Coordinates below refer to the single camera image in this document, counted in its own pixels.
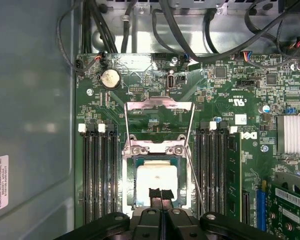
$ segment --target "ram slot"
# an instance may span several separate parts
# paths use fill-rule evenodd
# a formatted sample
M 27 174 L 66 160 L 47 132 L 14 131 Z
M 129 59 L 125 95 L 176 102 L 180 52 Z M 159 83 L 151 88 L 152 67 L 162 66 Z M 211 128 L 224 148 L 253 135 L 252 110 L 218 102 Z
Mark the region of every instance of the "ram slot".
M 92 144 L 90 132 L 83 136 L 83 220 L 88 224 L 93 220 L 93 183 L 92 183 Z
M 203 202 L 206 203 L 207 199 L 207 188 L 206 188 L 206 159 L 207 159 L 207 152 L 206 152 L 206 145 L 205 141 L 207 140 L 206 135 L 197 130 L 196 133 L 196 177 L 199 184 L 199 189 L 201 192 L 201 196 Z M 198 219 L 203 214 L 202 212 L 202 204 L 199 201 L 200 195 L 197 192 L 197 217 Z
M 100 174 L 100 213 L 101 216 L 108 214 L 108 137 L 105 133 L 100 133 L 100 146 L 99 146 L 99 174 Z
M 218 130 L 216 135 L 216 194 L 218 195 L 216 199 L 217 208 L 216 212 L 220 214 L 225 214 L 225 197 L 226 197 L 226 185 L 225 185 L 225 171 L 226 171 L 226 158 L 227 158 L 227 131 Z
M 117 204 L 117 189 L 118 189 L 118 181 L 117 181 L 117 135 L 114 131 L 109 132 L 108 138 L 108 166 L 109 166 L 109 211 L 117 212 L 118 204 Z
M 98 219 L 99 216 L 99 194 L 100 194 L 100 189 L 99 189 L 99 163 L 100 163 L 100 154 L 99 154 L 99 144 L 100 144 L 100 139 L 99 139 L 99 134 L 95 134 L 93 136 L 93 172 L 92 172 L 92 185 L 93 185 L 93 217 L 94 220 Z
M 215 131 L 211 131 L 209 134 L 209 158 L 207 159 L 207 163 L 209 163 L 208 167 L 208 178 L 209 178 L 209 212 L 215 212 L 216 211 L 216 182 L 215 182 L 215 170 L 216 170 L 216 133 Z

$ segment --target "mounting hole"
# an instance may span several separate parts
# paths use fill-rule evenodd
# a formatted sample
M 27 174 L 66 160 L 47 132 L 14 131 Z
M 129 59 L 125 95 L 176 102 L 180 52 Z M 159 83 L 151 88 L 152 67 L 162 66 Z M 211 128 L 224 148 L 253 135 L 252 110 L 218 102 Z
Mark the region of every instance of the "mounting hole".
M 300 188 L 297 185 L 292 185 L 292 190 L 296 193 L 300 195 Z
M 287 182 L 282 183 L 281 187 L 284 188 L 284 189 L 287 189 L 287 190 L 289 189 Z
M 272 3 L 268 3 L 268 4 L 265 4 L 262 9 L 265 10 L 265 11 L 269 11 L 270 9 L 272 9 L 274 7 L 274 5 Z
M 150 215 L 156 214 L 156 212 L 157 211 L 154 210 L 154 209 L 150 209 L 150 210 L 147 211 L 147 213 L 150 214 Z
M 198 235 L 195 233 L 195 232 L 190 232 L 190 237 L 192 237 L 192 238 L 196 238 Z
M 255 9 L 255 8 L 252 8 L 250 11 L 249 11 L 249 15 L 250 16 L 255 16 L 257 15 L 258 11 Z

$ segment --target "green circuit board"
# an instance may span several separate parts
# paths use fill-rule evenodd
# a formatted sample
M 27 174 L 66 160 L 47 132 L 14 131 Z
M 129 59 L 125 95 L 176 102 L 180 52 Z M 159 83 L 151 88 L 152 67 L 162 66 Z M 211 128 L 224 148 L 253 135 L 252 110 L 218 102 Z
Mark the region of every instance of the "green circuit board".
M 95 57 L 95 54 L 81 54 L 77 59 L 85 66 Z M 171 63 L 173 57 L 178 58 L 176 64 Z M 253 55 L 252 60 L 270 65 L 281 62 L 282 57 Z M 165 53 L 107 54 L 105 61 L 107 67 L 97 62 L 76 77 L 76 227 L 105 213 L 122 211 L 122 150 L 128 137 L 125 103 L 143 102 L 151 97 L 170 97 L 176 102 L 195 104 L 189 149 L 193 153 L 192 160 L 198 177 L 202 174 L 198 161 L 198 131 L 202 123 L 221 121 L 218 125 L 223 124 L 224 131 L 229 132 L 224 139 L 223 132 L 220 133 L 220 141 L 224 142 L 218 144 L 225 148 L 224 153 L 229 156 L 225 164 L 232 164 L 235 169 L 235 181 L 227 183 L 225 179 L 224 185 L 231 185 L 232 195 L 236 195 L 233 200 L 233 212 L 236 213 L 233 213 L 233 217 L 241 221 L 245 219 L 244 222 L 257 227 L 257 190 L 262 189 L 263 180 L 271 181 L 274 172 L 300 171 L 300 154 L 277 153 L 276 122 L 278 115 L 300 113 L 300 71 L 293 71 L 290 65 L 260 69 L 243 59 L 231 57 L 201 64 L 191 61 L 185 63 L 183 56 Z M 106 69 L 114 69 L 120 74 L 121 84 L 118 88 L 107 90 L 101 84 L 100 76 Z M 167 73 L 171 70 L 175 80 L 173 87 L 167 87 Z M 269 113 L 262 111 L 265 105 L 269 106 Z M 159 106 L 133 110 L 127 116 L 129 134 L 138 140 L 161 143 L 187 134 L 191 111 Z M 85 124 L 91 132 L 98 132 L 98 125 L 105 124 L 111 133 L 104 138 L 93 134 L 86 136 L 78 132 L 79 124 Z M 230 144 L 236 146 L 233 152 L 227 150 Z M 85 161 L 92 161 L 93 164 L 85 165 Z M 133 209 L 138 207 L 134 201 L 136 174 L 134 161 L 130 159 L 130 162 L 128 160 L 127 197 Z M 190 186 L 182 184 L 179 187 L 184 189 L 182 193 L 187 192 L 189 187 L 191 192 L 181 194 L 175 204 L 186 205 L 199 214 L 193 176 Z M 238 191 L 240 193 L 242 190 L 248 193 L 249 201 L 243 201 L 242 196 L 238 196 Z M 229 206 L 221 199 L 220 203 L 224 205 L 220 211 L 228 213 Z M 93 210 L 85 213 L 87 208 Z

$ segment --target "screw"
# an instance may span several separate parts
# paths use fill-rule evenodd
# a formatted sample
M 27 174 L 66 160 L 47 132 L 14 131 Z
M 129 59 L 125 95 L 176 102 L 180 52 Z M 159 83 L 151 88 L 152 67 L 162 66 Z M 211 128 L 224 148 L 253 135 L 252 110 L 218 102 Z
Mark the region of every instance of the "screw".
M 269 147 L 267 145 L 262 145 L 261 146 L 261 152 L 266 153 L 269 151 Z
M 275 215 L 273 212 L 270 212 L 270 218 L 271 218 L 271 219 L 275 219 L 275 218 L 276 218 L 276 215 Z
M 132 149 L 131 149 L 131 152 L 132 152 L 132 154 L 139 154 L 140 153 L 140 149 L 138 148 L 138 147 L 133 147 Z
M 215 220 L 215 219 L 216 219 L 216 216 L 215 216 L 215 215 L 212 215 L 212 214 L 208 214 L 208 215 L 206 216 L 206 218 L 209 219 L 209 220 Z
M 221 7 L 219 7 L 219 8 L 216 9 L 216 14 L 221 15 L 222 12 L 223 12 L 223 10 L 222 10 Z
M 88 88 L 88 89 L 86 90 L 86 94 L 87 94 L 88 96 L 92 96 L 92 95 L 94 94 L 94 91 L 93 91 L 91 88 Z
M 292 231 L 292 225 L 291 225 L 290 222 L 287 222 L 284 226 L 285 226 L 285 228 L 286 228 L 289 232 Z
M 139 8 L 139 14 L 144 14 L 145 13 L 145 9 L 143 7 Z
M 174 152 L 175 154 L 182 154 L 182 148 L 178 146 L 174 149 Z
M 172 210 L 172 213 L 178 215 L 178 214 L 181 213 L 181 211 L 180 211 L 179 209 L 173 209 L 173 210 Z
M 173 58 L 171 58 L 171 63 L 172 64 L 177 64 L 178 63 L 178 58 L 176 56 L 174 56 Z

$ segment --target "heatsink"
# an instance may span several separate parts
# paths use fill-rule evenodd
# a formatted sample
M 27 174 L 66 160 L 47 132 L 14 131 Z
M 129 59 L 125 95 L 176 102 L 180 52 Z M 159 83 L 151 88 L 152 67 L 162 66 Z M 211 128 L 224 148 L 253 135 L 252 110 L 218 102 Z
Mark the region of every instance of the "heatsink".
M 300 154 L 300 115 L 277 117 L 277 151 L 281 154 Z

